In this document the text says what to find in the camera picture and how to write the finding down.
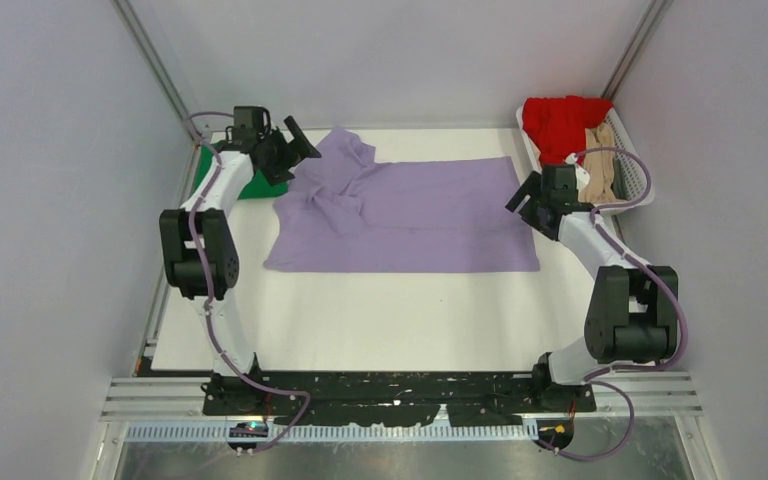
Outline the lavender purple t-shirt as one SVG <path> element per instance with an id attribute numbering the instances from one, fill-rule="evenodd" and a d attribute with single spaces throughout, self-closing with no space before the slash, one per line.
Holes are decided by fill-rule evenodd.
<path id="1" fill-rule="evenodd" d="M 318 144 L 273 204 L 265 268 L 286 273 L 537 272 L 532 230 L 506 204 L 509 156 L 379 162 L 343 128 Z"/>

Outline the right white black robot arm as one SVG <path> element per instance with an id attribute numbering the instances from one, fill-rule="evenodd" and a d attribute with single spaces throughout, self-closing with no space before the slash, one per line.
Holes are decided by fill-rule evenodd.
<path id="1" fill-rule="evenodd" d="M 660 370 L 686 349 L 686 318 L 678 275 L 633 253 L 608 230 L 600 209 L 578 199 L 572 165 L 532 172 L 507 209 L 535 231 L 569 249 L 593 279 L 583 334 L 544 353 L 532 369 L 534 403 L 556 410 L 584 385 L 611 371 Z"/>

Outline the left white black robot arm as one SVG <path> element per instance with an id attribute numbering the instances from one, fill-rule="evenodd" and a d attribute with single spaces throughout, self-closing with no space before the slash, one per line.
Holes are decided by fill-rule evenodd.
<path id="1" fill-rule="evenodd" d="M 196 127 L 199 113 L 184 125 L 211 154 L 211 164 L 192 194 L 176 209 L 159 217 L 163 266 L 170 286 L 191 302 L 212 348 L 215 378 L 235 378 L 228 400 L 240 412 L 253 414 L 267 393 L 276 393 L 253 378 L 257 355 L 243 332 L 234 288 L 241 263 L 229 226 L 230 212 L 240 193 L 261 175 L 270 185 L 293 179 L 295 167 L 320 152 L 297 120 L 288 116 L 273 125 L 262 106 L 237 106 L 218 144 Z"/>

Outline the green folded t-shirt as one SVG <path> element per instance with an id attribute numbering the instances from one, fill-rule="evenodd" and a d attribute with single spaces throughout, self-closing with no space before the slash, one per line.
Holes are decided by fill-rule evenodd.
<path id="1" fill-rule="evenodd" d="M 271 185 L 248 156 L 224 151 L 217 142 L 210 148 L 201 147 L 192 193 L 184 206 L 189 208 L 203 198 L 203 208 L 229 209 L 238 200 L 277 198 L 288 190 L 287 182 Z"/>

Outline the red t-shirt in basket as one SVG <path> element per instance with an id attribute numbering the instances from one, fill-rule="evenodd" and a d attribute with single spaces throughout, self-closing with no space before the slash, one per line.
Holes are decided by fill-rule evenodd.
<path id="1" fill-rule="evenodd" d="M 585 130 L 598 127 L 612 108 L 602 98 L 531 97 L 523 104 L 522 129 L 538 148 L 541 166 L 563 164 L 585 149 Z"/>

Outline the beige t-shirt in basket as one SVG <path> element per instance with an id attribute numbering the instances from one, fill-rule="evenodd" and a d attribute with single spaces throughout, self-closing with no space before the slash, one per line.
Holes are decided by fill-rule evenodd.
<path id="1" fill-rule="evenodd" d="M 586 129 L 585 140 L 586 150 L 616 146 L 614 130 L 605 122 L 596 128 Z M 583 157 L 580 165 L 590 175 L 590 180 L 583 189 L 579 190 L 580 202 L 597 205 L 618 201 L 612 189 L 616 177 L 615 160 L 616 152 L 613 150 L 600 150 Z"/>

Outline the white plastic laundry basket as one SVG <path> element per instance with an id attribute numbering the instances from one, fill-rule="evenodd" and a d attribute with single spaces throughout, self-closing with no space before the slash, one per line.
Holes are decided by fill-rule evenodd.
<path id="1" fill-rule="evenodd" d="M 531 165 L 531 169 L 541 172 L 542 166 L 538 159 L 537 147 L 523 129 L 524 105 L 519 106 L 514 114 L 514 118 L 519 127 L 519 133 L 522 136 L 522 143 L 525 148 L 526 156 Z M 623 125 L 615 108 L 610 109 L 605 116 L 604 123 L 611 126 L 614 132 L 614 140 L 617 148 L 638 155 L 631 138 Z M 643 207 L 651 204 L 655 199 L 656 189 L 652 182 L 647 181 L 647 170 L 642 168 L 634 159 L 625 154 L 617 154 L 615 160 L 619 167 L 615 169 L 615 183 L 619 182 L 623 187 L 625 198 L 623 202 L 631 202 L 632 208 Z"/>

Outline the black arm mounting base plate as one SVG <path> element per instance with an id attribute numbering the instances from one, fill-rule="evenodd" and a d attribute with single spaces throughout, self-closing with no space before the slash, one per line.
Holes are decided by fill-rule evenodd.
<path id="1" fill-rule="evenodd" d="M 524 414 L 591 413 L 589 386 L 562 386 L 529 372 L 266 371 L 266 393 L 214 375 L 201 385 L 207 416 L 255 416 L 286 426 L 426 426 L 446 414 L 454 426 L 514 425 Z"/>

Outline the aluminium front frame rail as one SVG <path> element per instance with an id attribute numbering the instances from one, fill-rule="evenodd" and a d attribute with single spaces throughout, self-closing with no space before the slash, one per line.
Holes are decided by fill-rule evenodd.
<path id="1" fill-rule="evenodd" d="M 698 417 L 682 372 L 617 373 L 540 387 L 525 373 L 275 372 L 283 394 L 236 380 L 114 380 L 102 418 L 135 440 L 288 442 L 537 439 L 577 421 Z"/>

